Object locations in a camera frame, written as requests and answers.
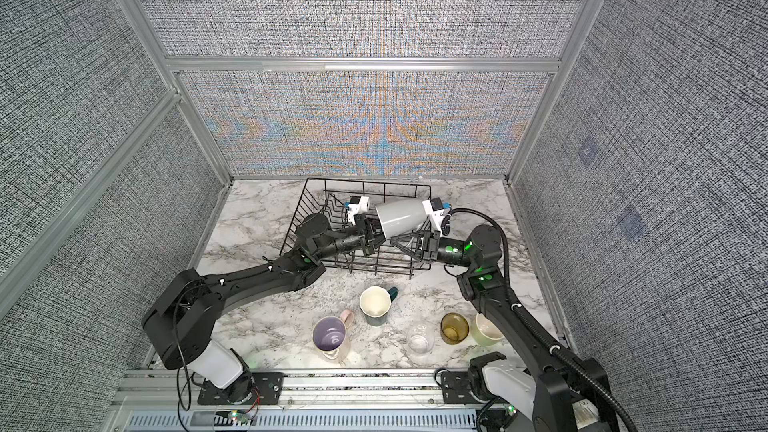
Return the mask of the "black wire dish rack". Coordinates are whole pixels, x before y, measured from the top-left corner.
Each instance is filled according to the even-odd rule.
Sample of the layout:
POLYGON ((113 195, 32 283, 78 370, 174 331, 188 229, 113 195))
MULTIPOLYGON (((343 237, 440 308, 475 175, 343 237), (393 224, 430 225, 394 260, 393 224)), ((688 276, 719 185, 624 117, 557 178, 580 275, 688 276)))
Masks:
POLYGON ((314 253, 334 253, 323 257, 326 267, 412 277, 430 270, 431 264, 414 257, 415 238, 391 244, 384 237, 376 208, 407 199, 432 198, 432 188, 425 184, 310 177, 298 196, 280 253, 284 255, 296 246, 304 223, 322 215, 328 225, 325 235, 314 236, 310 248, 314 253))

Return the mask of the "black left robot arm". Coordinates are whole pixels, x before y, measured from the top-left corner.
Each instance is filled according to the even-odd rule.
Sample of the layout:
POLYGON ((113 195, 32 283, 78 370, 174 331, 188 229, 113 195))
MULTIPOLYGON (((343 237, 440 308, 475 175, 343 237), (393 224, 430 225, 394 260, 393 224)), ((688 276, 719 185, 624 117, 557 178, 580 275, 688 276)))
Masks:
POLYGON ((293 247, 261 265, 226 274, 178 273, 145 314, 142 328, 163 366, 193 372, 219 389, 246 374, 237 354, 212 339, 218 319, 262 298, 309 287, 326 271, 323 261, 340 254, 376 252, 385 241, 380 221, 359 214, 355 224, 333 229, 319 213, 296 230, 293 247))

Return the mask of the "pink iridescent mug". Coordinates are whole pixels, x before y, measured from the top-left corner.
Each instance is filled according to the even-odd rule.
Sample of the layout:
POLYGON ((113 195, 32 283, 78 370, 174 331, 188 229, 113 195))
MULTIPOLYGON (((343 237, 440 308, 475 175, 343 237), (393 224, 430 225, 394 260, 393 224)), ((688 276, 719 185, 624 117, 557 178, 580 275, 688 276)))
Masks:
POLYGON ((312 331, 312 342, 322 356, 331 362, 343 361, 351 348, 349 328, 354 321, 350 309, 343 310, 338 316, 320 319, 312 331))

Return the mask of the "grey ceramic mug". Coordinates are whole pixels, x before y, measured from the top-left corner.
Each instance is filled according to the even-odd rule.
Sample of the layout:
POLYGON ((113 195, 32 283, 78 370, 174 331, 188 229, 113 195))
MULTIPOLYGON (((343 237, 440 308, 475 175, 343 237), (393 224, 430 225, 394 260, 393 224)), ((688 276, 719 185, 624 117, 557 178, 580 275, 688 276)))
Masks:
POLYGON ((418 229, 427 219, 423 201, 420 199, 379 204, 376 207, 376 215, 386 239, 418 229))

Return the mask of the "dark green mug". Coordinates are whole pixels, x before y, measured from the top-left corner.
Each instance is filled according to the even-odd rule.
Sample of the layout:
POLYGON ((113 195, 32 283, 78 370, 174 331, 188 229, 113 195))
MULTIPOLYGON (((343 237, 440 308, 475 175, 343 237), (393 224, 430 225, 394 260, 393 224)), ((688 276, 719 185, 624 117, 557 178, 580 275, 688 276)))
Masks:
POLYGON ((359 297, 359 307, 365 322, 370 326, 383 325, 398 294, 397 287, 385 289, 380 286, 370 286, 365 289, 359 297))

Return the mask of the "amber glass cup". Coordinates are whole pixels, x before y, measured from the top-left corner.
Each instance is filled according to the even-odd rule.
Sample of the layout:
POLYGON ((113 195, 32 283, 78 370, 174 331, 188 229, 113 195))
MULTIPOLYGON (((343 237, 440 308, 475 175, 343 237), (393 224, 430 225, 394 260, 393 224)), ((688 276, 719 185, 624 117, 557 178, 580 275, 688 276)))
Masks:
POLYGON ((440 321, 440 336, 448 345, 458 345, 469 335, 470 326, 467 319, 455 312, 445 314, 440 321))

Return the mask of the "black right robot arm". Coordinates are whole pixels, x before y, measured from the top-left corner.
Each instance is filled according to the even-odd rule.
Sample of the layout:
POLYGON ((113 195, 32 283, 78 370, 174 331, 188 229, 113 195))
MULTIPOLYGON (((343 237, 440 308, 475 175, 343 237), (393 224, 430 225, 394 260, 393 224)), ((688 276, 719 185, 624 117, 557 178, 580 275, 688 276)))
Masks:
POLYGON ((418 231, 390 242, 417 259, 467 268, 457 277, 462 296, 502 332, 533 379, 532 410, 526 416, 536 431, 575 431, 575 393, 597 406, 598 422, 610 431, 617 431, 619 422, 629 431, 637 429, 605 381, 540 325, 512 291, 508 240, 499 226, 480 225, 464 240, 418 231))

